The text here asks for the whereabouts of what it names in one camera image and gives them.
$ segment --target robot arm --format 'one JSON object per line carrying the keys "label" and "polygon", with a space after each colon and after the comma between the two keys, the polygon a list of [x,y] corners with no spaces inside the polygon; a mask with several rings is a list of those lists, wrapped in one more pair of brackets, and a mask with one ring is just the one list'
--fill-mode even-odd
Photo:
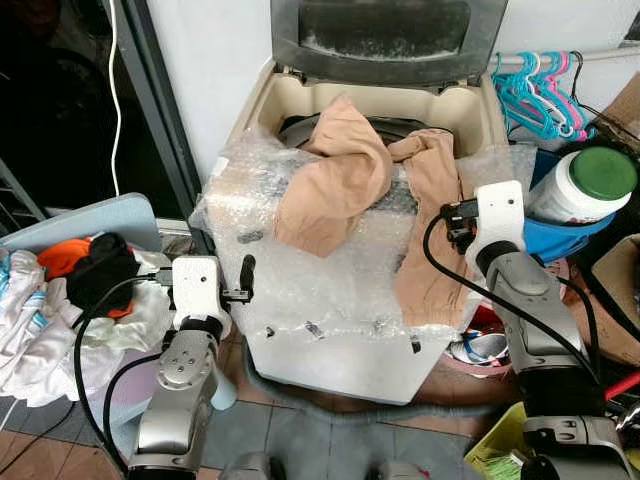
{"label": "robot arm", "polygon": [[[467,263],[484,276],[490,292],[533,315],[586,355],[575,321],[560,300],[557,279],[522,251],[520,184],[486,185],[476,194],[476,200],[462,206],[443,207],[449,238],[465,239]],[[477,234],[469,244],[463,224],[473,217]],[[524,396],[524,437],[536,452],[521,478],[634,479],[615,425],[604,417],[601,386],[557,340],[502,305],[494,302],[494,309],[504,322]]]}
{"label": "robot arm", "polygon": [[156,389],[142,416],[129,480],[194,480],[200,468],[212,406],[225,409],[235,389],[216,365],[220,341],[231,329],[226,302],[253,296],[255,260],[245,257],[240,290],[221,290],[215,257],[173,262],[177,328],[160,357]]}

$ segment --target plastic bottle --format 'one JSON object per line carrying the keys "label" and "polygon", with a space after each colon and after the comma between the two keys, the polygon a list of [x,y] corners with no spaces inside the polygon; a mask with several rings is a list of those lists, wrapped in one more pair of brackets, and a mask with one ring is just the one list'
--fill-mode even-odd
{"label": "plastic bottle", "polygon": [[527,216],[556,224],[597,222],[624,207],[637,183],[633,163],[616,150],[573,152],[529,192]]}

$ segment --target white cloth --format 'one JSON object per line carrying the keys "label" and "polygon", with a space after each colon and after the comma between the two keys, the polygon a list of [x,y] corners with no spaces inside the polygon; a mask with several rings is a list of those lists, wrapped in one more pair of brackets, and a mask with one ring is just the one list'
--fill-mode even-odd
{"label": "white cloth", "polygon": [[[81,311],[66,298],[66,280],[44,283],[43,269],[30,252],[16,251],[10,262],[3,255],[0,251],[0,395],[26,399],[29,407],[65,395],[78,400],[71,325]],[[167,264],[162,257],[136,255],[144,273]],[[8,278],[3,278],[2,266],[9,264]],[[125,350],[145,352],[162,340],[171,324],[167,290],[151,281],[136,284],[131,314],[117,322],[91,321],[81,348],[88,396],[113,377]]]}

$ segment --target white wall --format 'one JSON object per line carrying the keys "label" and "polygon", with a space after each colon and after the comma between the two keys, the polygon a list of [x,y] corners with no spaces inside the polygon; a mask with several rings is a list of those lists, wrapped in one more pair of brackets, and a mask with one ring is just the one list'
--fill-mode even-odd
{"label": "white wall", "polygon": [[271,58],[268,0],[148,0],[200,179]]}
{"label": "white wall", "polygon": [[617,48],[640,0],[509,0],[495,52]]}
{"label": "white wall", "polygon": [[[269,0],[148,3],[204,182],[271,57]],[[496,51],[616,48],[639,9],[640,0],[510,0]],[[639,61],[631,57],[585,64],[580,100],[605,108],[639,69]]]}

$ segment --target washing machine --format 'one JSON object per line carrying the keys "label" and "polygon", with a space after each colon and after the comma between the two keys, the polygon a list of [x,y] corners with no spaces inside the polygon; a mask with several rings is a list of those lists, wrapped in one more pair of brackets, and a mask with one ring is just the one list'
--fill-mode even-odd
{"label": "washing machine", "polygon": [[196,212],[227,278],[244,255],[256,258],[254,299],[234,306],[232,315],[263,377],[402,405],[466,328],[464,322],[408,328],[402,321],[393,279],[415,218],[402,166],[394,166],[390,192],[326,259],[273,239],[273,214],[288,180],[316,160],[278,137],[286,143],[292,126],[312,124],[346,94],[370,119],[448,129],[456,158],[505,145],[485,72],[506,3],[271,1],[273,62],[238,117]]}

